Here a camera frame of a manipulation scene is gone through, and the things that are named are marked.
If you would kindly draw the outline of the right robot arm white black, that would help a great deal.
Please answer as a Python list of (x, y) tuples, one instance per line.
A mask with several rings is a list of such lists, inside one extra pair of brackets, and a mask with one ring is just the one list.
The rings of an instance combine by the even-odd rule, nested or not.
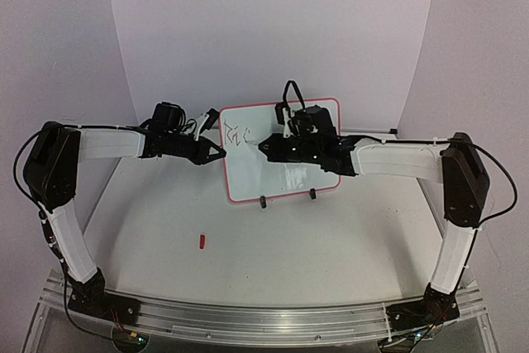
[(325, 172), (348, 177), (388, 175), (442, 185), (446, 227), (431, 280), (422, 298), (393, 304), (386, 313), (395, 330), (458, 318), (455, 294), (479, 231), (490, 185), (470, 137), (462, 132), (445, 141), (341, 136), (324, 107), (292, 111), (287, 103), (279, 103), (275, 112), (283, 131), (258, 144), (269, 162), (319, 165)]

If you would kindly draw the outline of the pink framed whiteboard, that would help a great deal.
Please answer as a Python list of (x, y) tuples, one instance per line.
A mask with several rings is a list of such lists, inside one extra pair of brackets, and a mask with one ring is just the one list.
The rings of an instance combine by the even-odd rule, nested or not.
[(341, 177), (326, 173), (318, 165), (271, 163), (258, 149), (247, 145), (281, 133), (273, 103), (225, 107), (220, 111), (219, 131), (224, 158), (226, 191), (234, 204), (284, 198), (337, 188)]

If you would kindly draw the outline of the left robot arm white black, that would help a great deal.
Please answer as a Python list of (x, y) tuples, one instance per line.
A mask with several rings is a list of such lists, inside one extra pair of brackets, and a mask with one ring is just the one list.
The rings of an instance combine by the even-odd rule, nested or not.
[(220, 117), (210, 109), (186, 120), (178, 105), (162, 102), (139, 126), (69, 125), (46, 122), (30, 138), (22, 189), (38, 208), (46, 242), (58, 258), (80, 303), (94, 316), (115, 308), (105, 279), (83, 238), (74, 208), (79, 164), (88, 160), (173, 156), (206, 165), (226, 152), (203, 136)]

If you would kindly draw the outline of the red marker cap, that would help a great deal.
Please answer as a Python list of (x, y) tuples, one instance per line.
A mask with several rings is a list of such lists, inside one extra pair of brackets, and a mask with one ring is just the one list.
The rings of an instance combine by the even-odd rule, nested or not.
[(199, 249), (204, 250), (205, 246), (206, 246), (206, 236), (201, 235), (199, 238)]

